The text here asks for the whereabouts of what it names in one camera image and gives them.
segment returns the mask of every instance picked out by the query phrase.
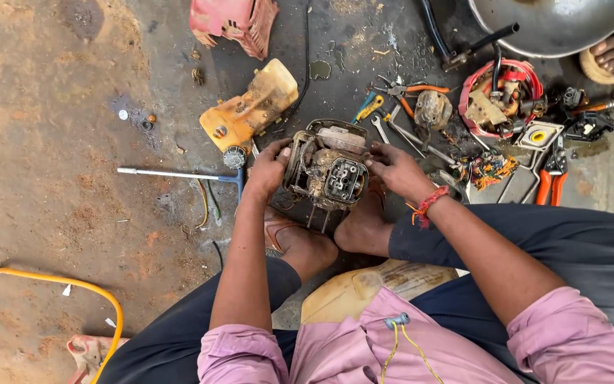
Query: red thread bracelet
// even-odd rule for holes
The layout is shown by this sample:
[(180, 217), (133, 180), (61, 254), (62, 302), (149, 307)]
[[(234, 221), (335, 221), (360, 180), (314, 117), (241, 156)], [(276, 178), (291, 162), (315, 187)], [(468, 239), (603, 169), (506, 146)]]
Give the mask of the red thread bracelet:
[(428, 212), (428, 208), (430, 208), (431, 205), (437, 201), (437, 199), (447, 195), (449, 195), (449, 187), (443, 185), (442, 187), (436, 189), (435, 192), (433, 192), (430, 196), (426, 197), (421, 202), (421, 204), (419, 204), (418, 209), (407, 203), (406, 205), (408, 205), (411, 209), (414, 210), (414, 214), (411, 216), (411, 224), (416, 224), (416, 216), (418, 216), (421, 221), (421, 228), (426, 229), (427, 227), (429, 227), (431, 224), (431, 220), (426, 214)]

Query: dark blue trousers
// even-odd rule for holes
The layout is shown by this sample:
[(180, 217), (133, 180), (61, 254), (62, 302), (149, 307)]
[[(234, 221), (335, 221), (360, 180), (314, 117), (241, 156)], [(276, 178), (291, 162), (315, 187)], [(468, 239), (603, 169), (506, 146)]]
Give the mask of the dark blue trousers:
[[(522, 204), (467, 206), (501, 235), (579, 289), (614, 324), (614, 214), (595, 210)], [(398, 260), (466, 269), (444, 236), (431, 226), (411, 224), (411, 213), (396, 224), (389, 254)], [(298, 288), (300, 278), (286, 262), (268, 258), (271, 310)], [(200, 339), (208, 331), (219, 274), (176, 303), (140, 334), (125, 343), (107, 363), (98, 384), (198, 383)], [(525, 382), (536, 381), (518, 370), (508, 352), (508, 335), (471, 275), (411, 300), (442, 327), (481, 346)], [(297, 331), (275, 330), (290, 366)]]

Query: shirt sleeve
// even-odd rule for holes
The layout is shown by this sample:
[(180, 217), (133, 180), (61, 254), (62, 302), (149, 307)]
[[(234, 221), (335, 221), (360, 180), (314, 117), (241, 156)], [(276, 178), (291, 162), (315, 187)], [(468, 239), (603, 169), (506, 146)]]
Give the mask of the shirt sleeve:
[(614, 327), (574, 288), (549, 292), (507, 331), (518, 367), (543, 383), (614, 384)]
[(223, 325), (201, 340), (198, 377), (201, 384), (287, 384), (288, 368), (269, 332)]

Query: green wire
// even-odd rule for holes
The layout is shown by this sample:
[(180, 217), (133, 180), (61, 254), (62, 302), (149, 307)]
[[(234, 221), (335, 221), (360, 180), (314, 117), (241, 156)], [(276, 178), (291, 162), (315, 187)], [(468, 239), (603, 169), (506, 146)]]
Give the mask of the green wire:
[(210, 180), (205, 181), (208, 184), (208, 189), (210, 190), (210, 198), (212, 199), (212, 204), (215, 205), (215, 220), (219, 220), (222, 218), (220, 214), (220, 207), (217, 205), (217, 199), (215, 199), (215, 195), (212, 194), (212, 187), (210, 187)]

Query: pink shirt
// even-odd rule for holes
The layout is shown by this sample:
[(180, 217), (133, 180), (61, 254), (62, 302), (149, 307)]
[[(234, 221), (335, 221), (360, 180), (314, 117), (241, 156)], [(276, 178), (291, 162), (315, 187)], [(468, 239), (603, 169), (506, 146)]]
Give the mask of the pink shirt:
[[(303, 325), (297, 335), (292, 371), (267, 331), (224, 325), (202, 340), (198, 375), (202, 384), (379, 383), (394, 347), (383, 319), (406, 312), (405, 327), (431, 368), (449, 383), (519, 383), (520, 379), (473, 342), (440, 327), (408, 301), (381, 289), (359, 320)], [(614, 327), (579, 291), (558, 288), (507, 327), (507, 345), (518, 366), (543, 383), (614, 384)], [(437, 383), (419, 351), (399, 331), (397, 352), (386, 383)]]

